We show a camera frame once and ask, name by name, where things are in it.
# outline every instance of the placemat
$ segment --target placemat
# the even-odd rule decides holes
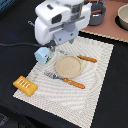
[[[128,43],[128,31],[120,28],[119,18],[116,18],[118,15],[118,9],[126,4],[128,4],[128,1],[127,3],[124,3],[123,1],[117,2],[106,0],[106,13],[103,22],[97,26],[87,26],[86,28],[82,29],[81,32]]]
[[[28,97],[17,90],[14,97],[32,104],[42,110],[55,114],[79,127],[89,128],[94,116],[97,101],[112,53],[113,45],[100,41],[77,37],[73,44],[66,42],[51,53],[51,60],[42,65],[37,62],[27,78],[37,84],[39,89]],[[64,56],[59,50],[75,56],[85,55],[97,59],[97,63],[82,60],[83,72],[72,80],[85,85],[85,89],[51,79],[44,75],[45,70],[56,73],[55,62]]]

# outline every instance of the wooden handle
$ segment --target wooden handle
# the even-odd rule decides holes
[[[102,13],[102,10],[96,10],[91,12],[92,15],[101,14],[101,13]]]
[[[83,59],[83,60],[91,61],[93,63],[97,62],[97,60],[94,59],[94,58],[90,58],[90,57],[86,57],[86,56],[82,56],[82,55],[79,55],[77,57],[80,58],[80,59]]]
[[[72,81],[72,80],[69,80],[67,78],[64,78],[63,81],[66,82],[66,83],[68,83],[68,84],[74,85],[74,86],[76,86],[78,88],[81,88],[81,89],[84,89],[85,88],[85,86],[83,84],[77,83],[77,82]]]

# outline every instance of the table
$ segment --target table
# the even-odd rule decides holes
[[[34,28],[35,7],[42,0],[13,2],[0,13],[0,43],[37,43]],[[128,44],[86,33],[79,36],[114,44],[97,108],[91,128],[128,127]],[[40,110],[13,97],[17,90],[13,82],[20,76],[27,76],[36,64],[34,52],[38,47],[19,45],[0,46],[0,106],[13,112],[31,117],[53,128],[79,128],[51,113]]]

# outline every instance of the yellow block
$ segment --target yellow block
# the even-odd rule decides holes
[[[13,85],[29,97],[38,89],[37,85],[23,76],[20,76],[15,82],[13,82]]]

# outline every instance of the white casing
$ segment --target white casing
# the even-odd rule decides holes
[[[81,16],[76,20],[75,24],[79,30],[87,27],[91,15],[91,3],[82,7]],[[63,29],[63,23],[70,18],[71,10],[68,7],[58,5],[54,0],[47,0],[36,7],[36,14],[38,15],[35,21],[35,38],[41,45],[49,43],[53,40],[53,34]],[[52,24],[51,20],[56,15],[61,14],[62,19],[59,23]]]

